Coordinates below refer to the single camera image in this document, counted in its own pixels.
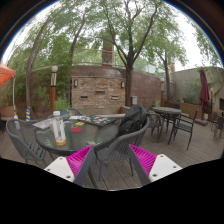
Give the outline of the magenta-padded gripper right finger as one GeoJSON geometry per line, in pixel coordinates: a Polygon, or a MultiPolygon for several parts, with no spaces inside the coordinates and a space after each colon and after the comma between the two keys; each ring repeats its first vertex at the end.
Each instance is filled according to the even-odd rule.
{"type": "Polygon", "coordinates": [[[154,155],[134,145],[129,145],[129,155],[142,186],[181,170],[165,154],[154,155]]]}

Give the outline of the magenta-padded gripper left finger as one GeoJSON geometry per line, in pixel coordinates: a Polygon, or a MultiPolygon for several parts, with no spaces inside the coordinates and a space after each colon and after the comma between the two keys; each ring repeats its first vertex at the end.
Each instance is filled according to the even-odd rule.
{"type": "Polygon", "coordinates": [[[45,171],[82,186],[94,156],[94,147],[87,146],[68,157],[58,157],[45,171]]]}

